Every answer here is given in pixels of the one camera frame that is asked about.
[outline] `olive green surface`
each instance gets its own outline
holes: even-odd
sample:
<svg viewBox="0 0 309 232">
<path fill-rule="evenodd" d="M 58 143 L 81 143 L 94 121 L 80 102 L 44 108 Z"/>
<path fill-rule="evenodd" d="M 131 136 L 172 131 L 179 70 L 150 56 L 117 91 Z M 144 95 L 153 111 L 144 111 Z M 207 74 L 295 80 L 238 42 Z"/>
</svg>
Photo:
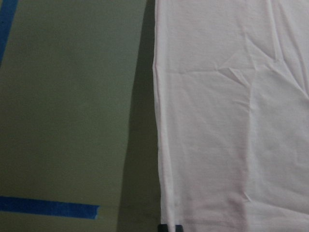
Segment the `olive green surface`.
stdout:
<svg viewBox="0 0 309 232">
<path fill-rule="evenodd" d="M 155 232 L 154 0 L 20 0 L 0 67 L 0 196 L 100 205 L 0 212 L 1 232 Z"/>
</svg>

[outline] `pale pink fabric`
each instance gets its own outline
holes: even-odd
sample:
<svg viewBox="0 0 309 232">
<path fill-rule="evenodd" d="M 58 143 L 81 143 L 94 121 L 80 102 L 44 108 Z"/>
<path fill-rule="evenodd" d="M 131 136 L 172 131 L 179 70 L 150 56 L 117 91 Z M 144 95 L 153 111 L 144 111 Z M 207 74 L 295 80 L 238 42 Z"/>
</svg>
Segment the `pale pink fabric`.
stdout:
<svg viewBox="0 0 309 232">
<path fill-rule="evenodd" d="M 161 223 L 309 231 L 309 1 L 156 0 Z"/>
</svg>

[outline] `white fabric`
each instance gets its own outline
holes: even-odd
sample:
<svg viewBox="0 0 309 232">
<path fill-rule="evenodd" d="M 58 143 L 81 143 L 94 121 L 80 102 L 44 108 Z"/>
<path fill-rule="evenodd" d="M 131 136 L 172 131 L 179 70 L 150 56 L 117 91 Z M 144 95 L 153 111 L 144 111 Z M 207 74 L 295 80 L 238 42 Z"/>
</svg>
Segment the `white fabric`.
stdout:
<svg viewBox="0 0 309 232">
<path fill-rule="evenodd" d="M 309 1 L 156 0 L 161 223 L 309 231 Z"/>
</svg>

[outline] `blue painter's tape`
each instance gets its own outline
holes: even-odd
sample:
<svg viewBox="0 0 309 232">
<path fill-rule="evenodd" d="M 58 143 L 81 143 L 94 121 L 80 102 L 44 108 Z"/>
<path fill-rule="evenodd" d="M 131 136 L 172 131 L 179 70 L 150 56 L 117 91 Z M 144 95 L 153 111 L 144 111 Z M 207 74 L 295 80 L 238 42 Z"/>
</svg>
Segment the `blue painter's tape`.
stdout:
<svg viewBox="0 0 309 232">
<path fill-rule="evenodd" d="M 18 0 L 3 0 L 0 10 L 0 65 L 9 38 Z"/>
<path fill-rule="evenodd" d="M 41 201 L 0 196 L 0 211 L 96 219 L 98 205 Z"/>
</svg>

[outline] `white t-shirt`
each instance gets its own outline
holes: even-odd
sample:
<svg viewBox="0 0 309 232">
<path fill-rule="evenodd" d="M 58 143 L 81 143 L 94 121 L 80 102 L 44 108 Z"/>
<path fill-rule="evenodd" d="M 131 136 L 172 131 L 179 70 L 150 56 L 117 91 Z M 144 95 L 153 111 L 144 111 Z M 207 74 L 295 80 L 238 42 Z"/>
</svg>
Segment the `white t-shirt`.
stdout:
<svg viewBox="0 0 309 232">
<path fill-rule="evenodd" d="M 161 223 L 309 231 L 309 1 L 156 0 Z"/>
</svg>

